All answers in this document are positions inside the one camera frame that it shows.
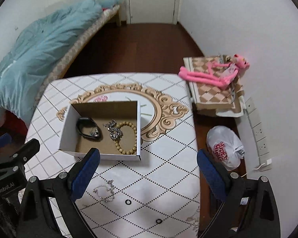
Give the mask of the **white plastic bag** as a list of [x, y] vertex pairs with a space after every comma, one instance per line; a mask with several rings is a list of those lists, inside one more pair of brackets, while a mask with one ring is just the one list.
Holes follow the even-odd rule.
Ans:
[[215, 126], [208, 131], [207, 146], [228, 171], [238, 168], [244, 159], [245, 150], [240, 138], [225, 126]]

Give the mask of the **black wristband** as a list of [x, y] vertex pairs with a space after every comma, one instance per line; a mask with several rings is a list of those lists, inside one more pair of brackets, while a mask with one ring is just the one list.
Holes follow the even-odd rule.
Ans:
[[98, 141], [102, 137], [99, 126], [90, 117], [80, 117], [76, 122], [76, 129], [85, 139]]

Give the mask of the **white power strip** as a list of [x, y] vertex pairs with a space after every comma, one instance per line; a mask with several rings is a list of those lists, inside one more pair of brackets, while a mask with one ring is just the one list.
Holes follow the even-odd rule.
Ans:
[[270, 170], [272, 166], [272, 158], [268, 149], [268, 140], [264, 132], [259, 112], [251, 97], [245, 102], [245, 107], [248, 121], [253, 133], [253, 138], [255, 140], [259, 160], [259, 166], [255, 167], [254, 171]]

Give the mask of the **white cardboard box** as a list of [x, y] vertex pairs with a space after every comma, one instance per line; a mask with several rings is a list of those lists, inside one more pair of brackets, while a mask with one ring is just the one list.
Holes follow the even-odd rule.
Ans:
[[[90, 117], [99, 126], [100, 140], [83, 138], [76, 129], [80, 117]], [[137, 101], [71, 104], [64, 115], [58, 149], [83, 157], [99, 150], [102, 160], [140, 161], [140, 104]]]

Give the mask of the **white patterned tablecloth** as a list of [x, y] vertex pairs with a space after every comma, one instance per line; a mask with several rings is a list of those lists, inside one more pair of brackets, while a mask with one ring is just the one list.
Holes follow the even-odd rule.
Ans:
[[26, 177], [54, 178], [85, 154], [65, 138], [65, 118], [77, 104], [129, 102], [136, 116], [112, 116], [123, 132], [110, 138], [106, 121], [100, 165], [76, 205], [97, 237], [197, 237], [200, 178], [187, 84], [174, 74], [116, 73], [72, 77], [48, 84], [34, 111], [27, 139], [40, 151]]

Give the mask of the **checkered cushion mat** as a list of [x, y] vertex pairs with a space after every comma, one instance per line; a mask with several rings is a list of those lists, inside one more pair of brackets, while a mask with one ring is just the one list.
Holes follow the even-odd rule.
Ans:
[[240, 75], [226, 88], [188, 82], [194, 104], [201, 114], [239, 118], [244, 115], [244, 89]]

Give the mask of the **teal duvet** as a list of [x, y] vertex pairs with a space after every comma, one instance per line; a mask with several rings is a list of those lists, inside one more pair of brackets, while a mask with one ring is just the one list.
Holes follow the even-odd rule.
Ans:
[[26, 125], [49, 75], [79, 37], [124, 0], [63, 0], [28, 25], [0, 62], [0, 126], [11, 112]]

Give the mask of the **bed mattress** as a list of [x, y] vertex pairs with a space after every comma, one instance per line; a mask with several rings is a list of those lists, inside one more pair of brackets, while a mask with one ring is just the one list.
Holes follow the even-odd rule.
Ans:
[[68, 71], [71, 64], [74, 62], [75, 58], [81, 52], [81, 50], [86, 46], [90, 39], [109, 21], [119, 16], [120, 5], [115, 5], [112, 8], [105, 9], [100, 18], [98, 18], [88, 29], [86, 29], [71, 46], [71, 48], [65, 53], [65, 55], [60, 59], [60, 61], [55, 65], [50, 74], [42, 82], [39, 91], [35, 97], [34, 105], [37, 106], [45, 89], [49, 83], [62, 79], [66, 72]]

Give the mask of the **pink panther plush toy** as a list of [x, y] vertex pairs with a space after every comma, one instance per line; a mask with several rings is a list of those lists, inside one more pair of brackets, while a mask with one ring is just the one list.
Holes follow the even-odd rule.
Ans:
[[183, 80], [208, 84], [226, 89], [239, 74], [250, 67], [250, 63], [242, 56], [232, 57], [219, 55], [216, 57], [184, 58], [185, 66], [180, 67], [179, 77]]

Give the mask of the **white door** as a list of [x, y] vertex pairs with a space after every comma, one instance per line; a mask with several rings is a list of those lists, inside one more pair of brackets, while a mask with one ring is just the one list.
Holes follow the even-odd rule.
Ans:
[[180, 0], [126, 0], [128, 24], [176, 24]]

